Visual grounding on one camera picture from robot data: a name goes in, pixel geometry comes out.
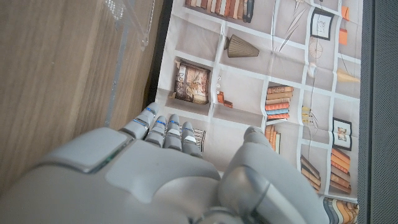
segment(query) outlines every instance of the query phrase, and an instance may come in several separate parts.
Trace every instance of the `vase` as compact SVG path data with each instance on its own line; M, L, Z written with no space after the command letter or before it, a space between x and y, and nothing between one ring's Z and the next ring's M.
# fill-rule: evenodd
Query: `vase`
M226 38L224 50L228 51L229 58L257 57L259 55L259 49L235 35Z

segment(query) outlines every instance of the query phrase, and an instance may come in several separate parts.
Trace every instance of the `framed picture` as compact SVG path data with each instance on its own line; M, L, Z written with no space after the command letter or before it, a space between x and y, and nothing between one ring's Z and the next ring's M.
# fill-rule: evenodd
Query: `framed picture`
M311 17L310 34L312 37L330 40L331 22L334 14L315 8Z
M333 129L331 131L333 134L333 147L350 151L353 145L351 122L333 118Z

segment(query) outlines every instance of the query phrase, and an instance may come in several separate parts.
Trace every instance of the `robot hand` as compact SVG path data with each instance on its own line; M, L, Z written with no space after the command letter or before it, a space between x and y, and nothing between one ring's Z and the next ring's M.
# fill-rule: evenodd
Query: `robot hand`
M5 223L328 223L310 184L250 127L221 178L193 127L150 104L46 155L0 198Z

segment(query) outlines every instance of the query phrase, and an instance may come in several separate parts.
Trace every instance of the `wooden surface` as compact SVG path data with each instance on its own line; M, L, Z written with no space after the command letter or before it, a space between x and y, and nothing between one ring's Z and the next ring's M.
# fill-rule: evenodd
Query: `wooden surface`
M144 52L129 30L111 128L145 102L162 4ZM104 126L123 29L100 0L0 3L0 195L45 153Z

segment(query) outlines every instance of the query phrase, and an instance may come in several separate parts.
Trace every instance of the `stack of books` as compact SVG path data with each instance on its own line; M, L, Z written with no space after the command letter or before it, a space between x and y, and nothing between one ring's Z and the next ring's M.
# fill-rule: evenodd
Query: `stack of books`
M274 125L266 126L266 138L272 146L272 149L280 154L280 133L275 130Z
M321 189L321 176L319 174L319 171L317 171L316 168L311 165L311 163L306 160L306 158L303 157L303 155L301 156L300 161L301 173L305 176L305 178L307 178L315 191L319 193L319 190Z
M349 156L338 149L331 149L330 186L345 194L351 193L349 164Z
M268 120L289 118L289 103L293 96L291 86L273 86L267 90L266 113Z
M243 22L250 23L253 18L254 0L185 0L185 4Z

